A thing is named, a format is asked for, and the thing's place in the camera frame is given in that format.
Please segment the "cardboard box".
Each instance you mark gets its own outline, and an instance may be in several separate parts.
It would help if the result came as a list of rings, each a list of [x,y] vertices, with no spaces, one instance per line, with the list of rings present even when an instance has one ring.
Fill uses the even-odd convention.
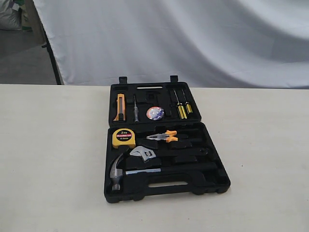
[[[38,44],[44,44],[46,42],[45,33],[37,9],[34,5],[34,1],[25,0],[20,7],[22,9],[22,31],[32,31],[36,42]]]

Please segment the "black backdrop stand pole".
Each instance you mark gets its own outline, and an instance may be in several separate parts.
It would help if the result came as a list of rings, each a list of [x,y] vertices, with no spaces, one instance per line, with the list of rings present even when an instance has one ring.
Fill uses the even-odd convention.
[[[44,37],[45,37],[45,45],[42,45],[42,48],[46,48],[46,50],[48,52],[48,55],[49,55],[49,58],[50,58],[50,61],[51,61],[51,65],[52,65],[52,69],[53,69],[53,72],[54,72],[56,84],[62,85],[62,79],[60,77],[60,73],[59,73],[59,70],[58,70],[58,67],[57,67],[56,59],[55,59],[53,50],[51,48],[50,42],[48,40],[48,37],[46,35],[46,31],[45,31],[44,28],[43,28],[43,32],[44,32]]]

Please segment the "white filled sack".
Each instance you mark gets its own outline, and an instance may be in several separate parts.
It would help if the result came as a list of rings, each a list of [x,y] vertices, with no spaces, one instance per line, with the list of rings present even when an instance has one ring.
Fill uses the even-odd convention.
[[[14,0],[0,1],[0,29],[21,30],[19,5]]]

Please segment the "black plastic tool case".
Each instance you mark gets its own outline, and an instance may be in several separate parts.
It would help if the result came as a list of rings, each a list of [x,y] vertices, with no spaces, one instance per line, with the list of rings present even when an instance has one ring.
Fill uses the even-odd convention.
[[[186,82],[111,85],[104,196],[109,203],[190,192],[225,193],[231,182]]]

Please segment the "yellow tape measure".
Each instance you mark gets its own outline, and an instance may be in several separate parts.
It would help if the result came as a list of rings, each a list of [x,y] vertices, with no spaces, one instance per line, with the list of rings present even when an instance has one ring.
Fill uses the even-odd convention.
[[[136,147],[135,133],[128,128],[117,129],[112,134],[112,146],[117,149],[121,145],[127,145],[129,148]]]

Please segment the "small yellow black screwdriver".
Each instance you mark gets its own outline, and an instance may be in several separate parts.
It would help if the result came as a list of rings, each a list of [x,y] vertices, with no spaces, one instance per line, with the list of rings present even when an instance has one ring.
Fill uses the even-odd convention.
[[[186,107],[187,113],[191,114],[193,112],[193,110],[192,110],[190,102],[186,98],[186,95],[185,95],[185,92],[184,92],[183,89],[182,89],[182,93],[183,93],[183,97],[184,97],[184,100],[185,100],[185,107]]]

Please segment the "roll of electrical tape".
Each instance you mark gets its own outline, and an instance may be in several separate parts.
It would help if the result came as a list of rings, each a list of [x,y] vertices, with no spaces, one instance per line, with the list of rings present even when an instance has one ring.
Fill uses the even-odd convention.
[[[146,112],[147,118],[153,121],[161,120],[164,114],[164,109],[158,106],[150,107]]]

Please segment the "orange handled pliers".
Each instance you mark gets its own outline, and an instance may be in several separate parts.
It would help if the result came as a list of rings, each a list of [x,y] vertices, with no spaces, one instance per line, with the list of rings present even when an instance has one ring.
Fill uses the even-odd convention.
[[[166,130],[164,133],[157,133],[153,135],[146,136],[147,140],[155,141],[165,141],[166,143],[170,142],[191,142],[191,143],[201,143],[203,139],[201,137],[195,137],[193,132],[197,129],[190,130]]]

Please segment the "steel claw hammer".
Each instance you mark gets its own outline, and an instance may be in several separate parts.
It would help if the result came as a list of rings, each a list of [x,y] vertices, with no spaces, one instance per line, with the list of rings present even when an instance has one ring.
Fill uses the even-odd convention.
[[[121,189],[120,181],[124,175],[133,175],[138,173],[181,173],[186,171],[212,171],[217,169],[217,165],[215,162],[208,162],[208,163],[198,163],[198,164],[183,164],[183,165],[175,165],[175,166],[168,166],[168,167],[161,167],[161,168],[154,168],[154,169],[142,169],[142,170],[129,170],[123,171],[117,167],[118,161],[123,157],[121,154],[118,156],[110,170],[109,178],[112,181],[112,190],[119,191]]]

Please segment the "black adjustable wrench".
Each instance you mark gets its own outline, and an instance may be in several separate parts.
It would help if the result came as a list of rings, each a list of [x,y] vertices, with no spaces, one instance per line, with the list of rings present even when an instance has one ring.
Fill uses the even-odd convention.
[[[209,148],[193,147],[185,149],[171,149],[171,150],[151,150],[144,146],[137,146],[130,151],[130,157],[138,157],[147,162],[154,158],[163,157],[185,157],[185,156],[205,156],[209,154],[211,150]]]

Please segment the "orange utility knife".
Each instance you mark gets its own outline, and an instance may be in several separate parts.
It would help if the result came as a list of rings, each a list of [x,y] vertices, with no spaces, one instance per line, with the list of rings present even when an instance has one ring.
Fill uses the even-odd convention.
[[[126,120],[126,102],[125,95],[123,93],[117,94],[117,111],[114,121],[125,121]]]

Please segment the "white backdrop cloth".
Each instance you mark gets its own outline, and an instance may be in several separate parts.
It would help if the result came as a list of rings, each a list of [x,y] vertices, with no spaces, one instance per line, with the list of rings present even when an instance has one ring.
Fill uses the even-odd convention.
[[[37,0],[66,85],[307,88],[306,0]]]

